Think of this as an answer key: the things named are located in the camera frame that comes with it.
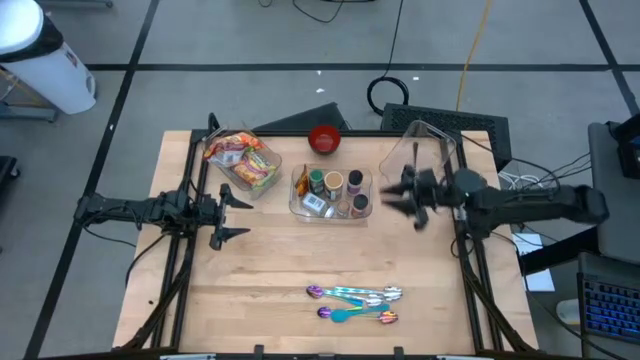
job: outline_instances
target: plastic spoon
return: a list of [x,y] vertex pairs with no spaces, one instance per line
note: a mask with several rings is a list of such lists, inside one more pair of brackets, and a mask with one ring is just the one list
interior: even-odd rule
[[355,311],[348,310],[348,309],[336,309],[331,312],[331,320],[333,322],[343,323],[349,320],[349,318],[351,318],[352,316],[358,316],[358,315],[374,313],[374,312],[381,313],[387,310],[389,310],[389,304],[382,304],[379,306],[374,306],[374,307],[370,307],[362,310],[355,310]]

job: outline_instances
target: snack bag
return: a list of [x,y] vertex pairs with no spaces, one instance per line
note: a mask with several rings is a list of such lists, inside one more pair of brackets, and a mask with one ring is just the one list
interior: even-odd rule
[[245,132],[220,138],[209,145],[204,157],[218,166],[231,167],[242,160],[247,151],[263,149],[262,142]]
[[263,186],[275,173],[276,167],[257,152],[246,152],[241,161],[231,170],[242,180],[246,181],[252,189]]

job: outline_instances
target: gray floor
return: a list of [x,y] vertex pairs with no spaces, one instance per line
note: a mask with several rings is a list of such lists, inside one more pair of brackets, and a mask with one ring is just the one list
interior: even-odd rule
[[[90,64],[127,64],[150,0],[116,0],[113,9],[46,5],[79,57]],[[299,0],[318,16],[336,4]],[[590,1],[621,64],[640,63],[632,24],[640,3]],[[399,0],[344,5],[337,19],[319,24],[288,0],[263,9],[257,0],[161,0],[141,55],[142,64],[314,63],[313,71],[139,71],[98,184],[113,197],[147,195],[162,133],[203,127],[214,111],[222,123],[264,124],[335,101],[356,129],[376,129],[365,90],[380,71],[325,71],[325,63],[384,63]],[[481,1],[406,0],[397,63],[464,63],[481,17]],[[474,63],[606,64],[577,1],[495,0]],[[100,90],[86,113],[62,115],[51,125],[0,123],[0,154],[20,159],[23,176],[0,208],[0,358],[23,356],[71,225],[124,73],[94,72]],[[398,71],[411,104],[454,109],[458,71]],[[640,73],[625,73],[640,92]],[[377,103],[400,102],[384,84]],[[518,156],[553,168],[587,151],[586,125],[622,121],[629,111],[610,71],[471,72],[462,110],[509,118]],[[539,174],[519,166],[517,171]],[[588,172],[567,183],[590,183]],[[583,229],[567,221],[532,224],[563,238]],[[132,225],[96,227],[135,242]],[[82,235],[53,316],[41,356],[105,351],[124,293],[124,273],[133,249]],[[575,264],[552,270],[557,291],[536,295],[547,307],[575,297]],[[532,306],[540,345],[556,354],[578,355],[579,343]]]

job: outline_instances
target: white trash can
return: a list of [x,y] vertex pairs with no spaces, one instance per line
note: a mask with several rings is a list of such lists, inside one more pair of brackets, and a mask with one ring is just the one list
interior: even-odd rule
[[67,114],[96,103],[95,78],[34,0],[0,0],[0,65]]

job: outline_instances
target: wooden tabletop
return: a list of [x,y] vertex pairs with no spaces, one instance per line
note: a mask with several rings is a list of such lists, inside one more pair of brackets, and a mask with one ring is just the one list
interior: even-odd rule
[[[465,134],[490,146],[485,132]],[[152,196],[177,188],[189,136],[184,131],[165,133]],[[390,354],[394,346],[403,346],[407,354],[473,354],[460,265],[450,254],[451,211],[429,210],[426,230],[416,233],[411,219],[381,206],[378,188],[385,180],[379,165],[398,138],[344,137],[338,151],[327,158],[315,155],[306,138],[262,140],[282,156],[284,175],[256,201],[232,185],[234,195],[254,209],[228,209],[227,226],[251,228],[248,234],[233,238],[222,251],[213,251],[209,247],[213,228],[199,231],[180,351],[249,353],[254,345],[263,344],[268,353]],[[492,155],[468,141],[464,148],[468,167],[498,186]],[[437,151],[435,142],[433,151]],[[373,212],[367,221],[357,226],[299,222],[289,210],[288,195],[291,171],[302,163],[370,169]],[[206,192],[217,196],[223,182],[229,181],[211,166]],[[506,226],[497,231],[511,235]],[[157,227],[146,226],[137,252],[158,235]],[[496,304],[525,341],[537,347],[513,245],[499,237],[486,239],[485,244]],[[164,240],[134,268],[114,345],[129,340],[157,303],[168,248],[169,240]],[[391,306],[399,321],[382,325],[356,317],[336,324],[321,319],[316,315],[318,307],[346,304],[310,298],[305,288],[311,284],[399,286],[404,296]],[[486,315],[478,304],[485,347],[490,348]],[[173,317],[171,308],[163,344],[168,344]]]

